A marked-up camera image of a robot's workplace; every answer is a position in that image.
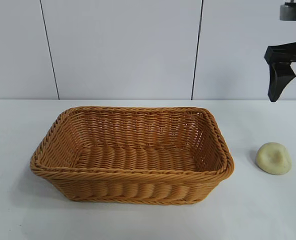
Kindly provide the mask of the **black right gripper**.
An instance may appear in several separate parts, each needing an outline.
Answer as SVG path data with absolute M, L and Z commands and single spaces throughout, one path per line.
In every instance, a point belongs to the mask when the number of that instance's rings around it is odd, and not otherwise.
M 291 63 L 296 63 L 296 42 L 269 45 L 264 54 L 269 65 L 268 98 L 275 103 L 285 87 L 296 78 Z

